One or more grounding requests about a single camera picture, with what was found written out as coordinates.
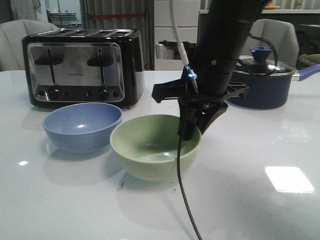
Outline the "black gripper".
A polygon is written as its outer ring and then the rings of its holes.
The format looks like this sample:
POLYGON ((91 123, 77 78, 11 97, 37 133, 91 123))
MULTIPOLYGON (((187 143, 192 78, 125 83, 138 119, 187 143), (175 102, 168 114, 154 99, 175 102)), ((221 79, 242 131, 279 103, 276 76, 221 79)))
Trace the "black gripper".
POLYGON ((178 100, 178 135, 183 141, 188 141, 192 138, 196 125, 200 132, 204 133, 218 117, 227 111, 227 100, 236 97, 245 98, 248 92, 249 87, 245 84, 230 82, 222 96, 210 96, 195 93, 191 85, 177 79, 155 84, 151 96, 157 103, 164 100, 178 100))

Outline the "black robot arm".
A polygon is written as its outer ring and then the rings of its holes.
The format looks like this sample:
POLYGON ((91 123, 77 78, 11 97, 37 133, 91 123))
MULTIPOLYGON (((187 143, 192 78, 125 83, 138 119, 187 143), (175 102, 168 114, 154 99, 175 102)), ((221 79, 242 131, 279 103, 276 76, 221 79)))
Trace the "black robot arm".
POLYGON ((177 100, 180 120, 178 135, 190 140, 194 129, 204 133, 228 108, 226 100, 244 96, 249 88, 230 81, 253 23, 267 5, 266 0, 213 0, 200 32, 190 68, 197 75, 194 89, 187 70, 180 79, 155 84, 152 98, 177 100))

